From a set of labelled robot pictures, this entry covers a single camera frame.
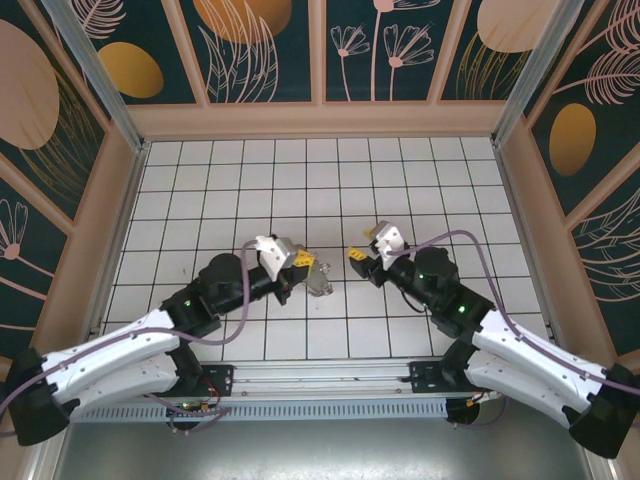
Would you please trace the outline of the aluminium frame post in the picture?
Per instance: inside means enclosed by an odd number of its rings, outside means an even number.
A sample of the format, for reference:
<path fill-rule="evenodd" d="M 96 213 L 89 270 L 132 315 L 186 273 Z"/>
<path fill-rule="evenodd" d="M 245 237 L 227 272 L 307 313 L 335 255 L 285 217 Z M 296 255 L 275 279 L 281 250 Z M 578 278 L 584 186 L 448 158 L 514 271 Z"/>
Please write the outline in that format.
<path fill-rule="evenodd" d="M 143 137 L 135 126 L 122 96 L 109 78 L 97 51 L 77 21 L 72 7 L 67 0 L 41 0 L 41 2 L 59 28 L 62 38 L 74 57 L 84 68 L 89 82 L 94 86 L 126 142 L 135 153 L 139 153 L 142 150 Z"/>
<path fill-rule="evenodd" d="M 559 0 L 529 55 L 491 134 L 496 149 L 508 140 L 525 106 L 549 70 L 564 40 L 579 17 L 585 0 Z"/>

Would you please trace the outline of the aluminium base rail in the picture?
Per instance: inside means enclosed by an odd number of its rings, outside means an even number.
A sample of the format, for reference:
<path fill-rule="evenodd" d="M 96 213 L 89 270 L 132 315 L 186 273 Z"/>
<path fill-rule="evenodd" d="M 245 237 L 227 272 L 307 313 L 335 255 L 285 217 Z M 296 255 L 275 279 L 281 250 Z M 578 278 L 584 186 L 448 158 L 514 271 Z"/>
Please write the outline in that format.
<path fill-rule="evenodd" d="M 406 397 L 412 358 L 205 362 L 235 367 L 233 398 L 315 400 Z"/>

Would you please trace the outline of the small green circuit board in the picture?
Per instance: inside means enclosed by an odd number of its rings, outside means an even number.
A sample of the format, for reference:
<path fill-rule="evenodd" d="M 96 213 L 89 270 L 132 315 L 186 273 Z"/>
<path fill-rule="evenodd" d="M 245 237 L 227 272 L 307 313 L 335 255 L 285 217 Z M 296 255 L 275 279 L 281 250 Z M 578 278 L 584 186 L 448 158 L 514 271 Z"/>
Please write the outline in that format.
<path fill-rule="evenodd" d="M 221 400 L 219 398 L 209 399 L 172 399 L 169 407 L 166 407 L 168 415 L 176 414 L 178 416 L 204 416 L 213 415 L 219 407 Z"/>

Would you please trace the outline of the grey metal sheet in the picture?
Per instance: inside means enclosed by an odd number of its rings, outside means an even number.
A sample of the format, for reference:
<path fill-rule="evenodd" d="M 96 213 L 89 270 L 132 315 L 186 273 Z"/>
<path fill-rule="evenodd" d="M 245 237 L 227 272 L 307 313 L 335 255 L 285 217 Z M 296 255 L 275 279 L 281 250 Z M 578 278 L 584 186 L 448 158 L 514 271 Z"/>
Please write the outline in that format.
<path fill-rule="evenodd" d="M 485 429 L 440 419 L 80 424 L 51 480 L 617 480 L 541 415 L 513 407 Z"/>

